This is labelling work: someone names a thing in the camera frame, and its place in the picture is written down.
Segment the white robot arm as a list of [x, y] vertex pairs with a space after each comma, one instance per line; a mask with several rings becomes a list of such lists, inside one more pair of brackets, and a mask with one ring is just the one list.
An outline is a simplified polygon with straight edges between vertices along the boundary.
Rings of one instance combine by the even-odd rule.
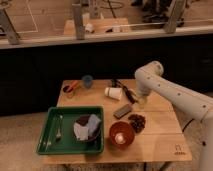
[[198, 171], [213, 171], [213, 98], [164, 79], [163, 72], [159, 61], [138, 68], [134, 74], [138, 95], [146, 98], [155, 91], [205, 125]]

